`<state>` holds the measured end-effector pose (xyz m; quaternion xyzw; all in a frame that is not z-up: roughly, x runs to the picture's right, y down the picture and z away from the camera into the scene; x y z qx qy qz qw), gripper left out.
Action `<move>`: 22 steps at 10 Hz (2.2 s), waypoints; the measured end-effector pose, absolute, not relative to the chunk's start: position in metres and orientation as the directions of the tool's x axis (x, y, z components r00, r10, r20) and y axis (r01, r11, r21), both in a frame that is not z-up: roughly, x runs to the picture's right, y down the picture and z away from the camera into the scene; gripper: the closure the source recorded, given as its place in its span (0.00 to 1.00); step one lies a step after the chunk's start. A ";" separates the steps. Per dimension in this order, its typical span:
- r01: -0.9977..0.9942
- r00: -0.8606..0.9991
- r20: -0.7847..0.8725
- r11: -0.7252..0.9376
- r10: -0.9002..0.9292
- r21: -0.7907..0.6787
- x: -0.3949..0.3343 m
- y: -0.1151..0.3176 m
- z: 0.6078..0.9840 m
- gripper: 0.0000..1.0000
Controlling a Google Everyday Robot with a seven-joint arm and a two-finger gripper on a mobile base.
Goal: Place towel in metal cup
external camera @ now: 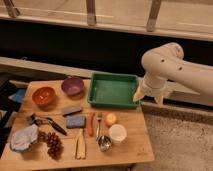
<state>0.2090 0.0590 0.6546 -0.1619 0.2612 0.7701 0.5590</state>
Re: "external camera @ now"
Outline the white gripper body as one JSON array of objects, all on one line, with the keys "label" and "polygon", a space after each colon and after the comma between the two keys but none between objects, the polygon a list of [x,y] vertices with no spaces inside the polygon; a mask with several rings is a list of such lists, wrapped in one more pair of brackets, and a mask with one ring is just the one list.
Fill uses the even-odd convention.
[{"label": "white gripper body", "polygon": [[141,91],[145,96],[158,97],[167,93],[167,80],[153,75],[145,75],[141,82]]}]

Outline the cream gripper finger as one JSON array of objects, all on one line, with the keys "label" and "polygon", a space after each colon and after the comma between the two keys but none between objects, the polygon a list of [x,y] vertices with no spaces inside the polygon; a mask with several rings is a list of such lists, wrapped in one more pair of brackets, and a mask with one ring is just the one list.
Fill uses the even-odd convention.
[{"label": "cream gripper finger", "polygon": [[142,92],[141,88],[138,87],[134,96],[133,96],[133,101],[136,102],[136,101],[139,101],[141,100],[142,98],[145,97],[145,94]]},{"label": "cream gripper finger", "polygon": [[158,105],[163,105],[163,100],[164,100],[164,97],[162,95],[158,96],[158,97],[155,97],[155,102],[158,104]]}]

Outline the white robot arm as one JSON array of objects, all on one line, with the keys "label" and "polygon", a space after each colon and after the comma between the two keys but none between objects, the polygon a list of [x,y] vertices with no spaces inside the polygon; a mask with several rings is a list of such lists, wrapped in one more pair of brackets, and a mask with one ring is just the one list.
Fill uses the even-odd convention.
[{"label": "white robot arm", "polygon": [[167,81],[172,80],[213,103],[213,67],[187,62],[183,58],[183,48],[174,42],[145,52],[141,58],[145,75],[138,85],[133,101],[149,96],[162,106],[163,99],[171,94],[166,86]]}]

